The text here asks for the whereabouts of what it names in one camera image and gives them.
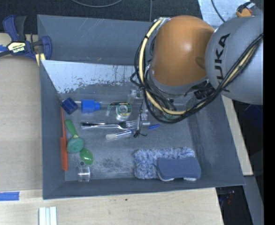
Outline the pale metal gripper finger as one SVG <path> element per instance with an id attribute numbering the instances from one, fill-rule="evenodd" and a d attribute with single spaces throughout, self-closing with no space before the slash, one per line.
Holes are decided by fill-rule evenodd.
<path id="1" fill-rule="evenodd" d="M 150 126 L 150 121 L 147 112 L 141 112 L 137 120 L 137 130 L 138 133 L 142 136 L 148 134 L 148 128 Z"/>
<path id="2" fill-rule="evenodd" d="M 129 102 L 142 102 L 144 94 L 141 89 L 131 89 L 129 93 Z"/>

